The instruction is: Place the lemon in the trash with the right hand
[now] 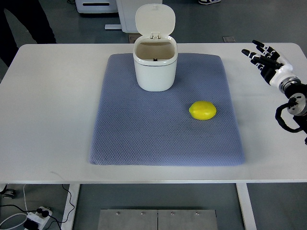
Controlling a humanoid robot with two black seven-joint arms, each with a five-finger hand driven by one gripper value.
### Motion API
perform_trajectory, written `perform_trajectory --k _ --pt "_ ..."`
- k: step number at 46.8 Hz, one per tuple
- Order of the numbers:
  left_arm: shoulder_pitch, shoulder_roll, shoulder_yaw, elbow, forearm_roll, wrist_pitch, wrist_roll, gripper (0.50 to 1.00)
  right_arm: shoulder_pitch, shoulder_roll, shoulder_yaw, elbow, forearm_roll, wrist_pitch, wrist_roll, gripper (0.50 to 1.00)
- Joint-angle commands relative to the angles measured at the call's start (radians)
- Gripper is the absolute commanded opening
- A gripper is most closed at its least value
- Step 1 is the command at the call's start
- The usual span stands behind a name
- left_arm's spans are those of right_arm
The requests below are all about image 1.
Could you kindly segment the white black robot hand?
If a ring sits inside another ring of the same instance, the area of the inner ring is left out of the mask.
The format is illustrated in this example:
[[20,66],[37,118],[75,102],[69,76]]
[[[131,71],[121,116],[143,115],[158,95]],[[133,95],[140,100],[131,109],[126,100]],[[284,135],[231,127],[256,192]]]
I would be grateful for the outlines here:
[[257,40],[252,43],[260,53],[247,49],[242,49],[241,52],[250,58],[250,62],[258,68],[267,84],[284,92],[288,85],[301,82],[293,73],[291,63],[280,52]]

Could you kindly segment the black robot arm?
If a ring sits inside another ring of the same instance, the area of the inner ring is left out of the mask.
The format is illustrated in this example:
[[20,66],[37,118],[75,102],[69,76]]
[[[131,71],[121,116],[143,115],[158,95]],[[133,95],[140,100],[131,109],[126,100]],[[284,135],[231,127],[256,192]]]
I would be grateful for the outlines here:
[[[275,112],[275,119],[284,130],[291,133],[304,131],[307,133],[307,85],[302,84],[297,77],[289,77],[279,85],[288,102],[280,105]],[[298,128],[289,127],[282,118],[282,111],[286,109],[293,116]]]

